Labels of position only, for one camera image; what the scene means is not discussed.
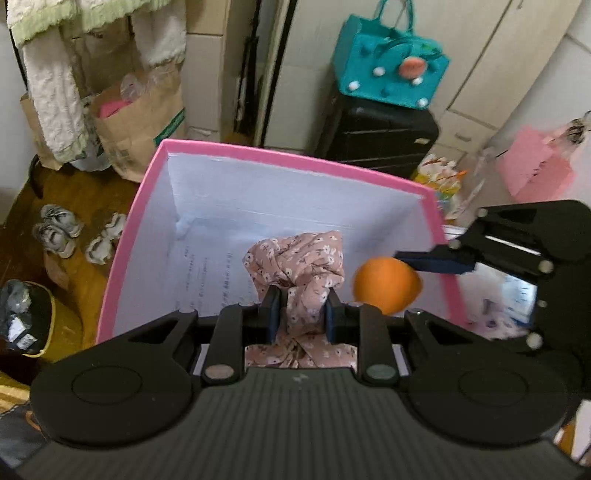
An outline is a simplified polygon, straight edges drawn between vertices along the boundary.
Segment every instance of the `orange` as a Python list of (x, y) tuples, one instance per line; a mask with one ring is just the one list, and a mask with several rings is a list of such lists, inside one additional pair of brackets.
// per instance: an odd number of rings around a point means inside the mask
[(423, 289), (421, 277), (406, 263), (392, 257), (371, 258), (353, 279), (355, 301), (369, 303), (384, 315), (401, 312)]

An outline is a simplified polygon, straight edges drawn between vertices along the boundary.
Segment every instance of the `white towel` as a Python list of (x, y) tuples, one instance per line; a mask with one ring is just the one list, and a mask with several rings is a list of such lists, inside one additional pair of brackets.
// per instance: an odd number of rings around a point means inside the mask
[(88, 131), (66, 48), (58, 27), (25, 43), (22, 53), (29, 90), (47, 146), (61, 163), (86, 148)]
[(147, 67), (181, 62), (186, 48), (184, 0), (8, 0), (8, 26), (23, 46), (31, 99), (43, 136), (61, 163), (86, 147), (88, 132), (58, 25), (78, 18), (90, 31), (133, 15), (138, 50)]
[(187, 48), (185, 0), (172, 0), (156, 11), (141, 8), (131, 15), (131, 24), (145, 67), (184, 60)]

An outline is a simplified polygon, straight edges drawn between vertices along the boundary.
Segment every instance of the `wall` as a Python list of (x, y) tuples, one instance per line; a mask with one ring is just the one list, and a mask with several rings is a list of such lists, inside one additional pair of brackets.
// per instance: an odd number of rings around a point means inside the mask
[(27, 180), (35, 147), (19, 104), (25, 86), (6, 23), (0, 22), (0, 225)]
[[(510, 145), (525, 125), (553, 129), (591, 110), (591, 0), (583, 0), (568, 33), (507, 124), (492, 140), (499, 148)], [(565, 198), (591, 206), (591, 147), (574, 164), (577, 173)]]

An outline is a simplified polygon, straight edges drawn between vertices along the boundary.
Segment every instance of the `black suitcase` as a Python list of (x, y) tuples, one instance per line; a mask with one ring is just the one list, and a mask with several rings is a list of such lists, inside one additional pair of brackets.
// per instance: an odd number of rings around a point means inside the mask
[(341, 94), (335, 87), (313, 156), (410, 178), (439, 136), (428, 110)]

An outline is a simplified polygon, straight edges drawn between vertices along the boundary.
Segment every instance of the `pink floral cloth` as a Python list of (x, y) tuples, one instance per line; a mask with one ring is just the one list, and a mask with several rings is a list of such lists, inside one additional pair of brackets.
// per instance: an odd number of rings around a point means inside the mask
[(320, 318), (329, 289), (340, 286), (344, 280), (340, 232), (263, 240), (253, 245), (243, 261), (260, 300), (270, 285), (287, 293), (275, 344), (248, 347), (247, 366), (356, 366), (355, 347), (331, 345)]

